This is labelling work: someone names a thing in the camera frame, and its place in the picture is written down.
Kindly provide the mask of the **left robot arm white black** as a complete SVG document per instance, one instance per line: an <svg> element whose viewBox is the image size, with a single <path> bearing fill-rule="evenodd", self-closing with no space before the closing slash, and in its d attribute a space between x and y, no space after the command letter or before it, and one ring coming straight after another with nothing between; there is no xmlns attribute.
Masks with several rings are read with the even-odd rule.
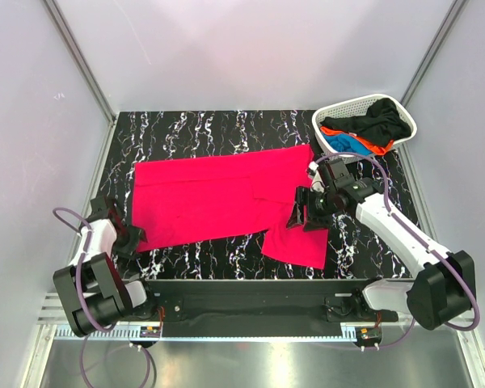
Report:
<svg viewBox="0 0 485 388"><path fill-rule="evenodd" d="M53 215L79 236L77 251L70 263L53 273L53 283L72 332L85 337L108 333L124 318L135 314L148 320L158 312L158 300L150 295L143 280L123 280L112 261L134 260L146 232L123 221L115 198L98 196L91 200L91 213L82 217L63 207Z"/></svg>

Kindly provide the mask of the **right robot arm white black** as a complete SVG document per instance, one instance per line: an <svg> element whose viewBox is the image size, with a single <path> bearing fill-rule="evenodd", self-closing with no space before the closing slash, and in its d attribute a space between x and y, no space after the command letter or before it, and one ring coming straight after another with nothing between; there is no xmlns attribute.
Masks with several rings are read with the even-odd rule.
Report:
<svg viewBox="0 0 485 388"><path fill-rule="evenodd" d="M423 328L442 325L457 329L453 320L471 310L472 323L479 325L480 311L475 296L473 259L464 251L451 252L427 236L407 219L376 188L353 183L335 192L296 189L288 228L305 232L327 228L332 214L346 212L372 230L398 256L411 280L372 280L351 300L351 311L360 320L369 320L379 310L410 314Z"/></svg>

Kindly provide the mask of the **pink red t shirt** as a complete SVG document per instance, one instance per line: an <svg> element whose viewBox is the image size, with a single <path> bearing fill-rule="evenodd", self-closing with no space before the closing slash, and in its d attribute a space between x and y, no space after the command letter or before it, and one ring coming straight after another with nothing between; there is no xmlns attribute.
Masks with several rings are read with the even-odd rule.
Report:
<svg viewBox="0 0 485 388"><path fill-rule="evenodd" d="M264 255L322 269L327 230L287 228L295 190L307 187L309 145L153 162L134 170L132 223L145 231L140 252L265 233Z"/></svg>

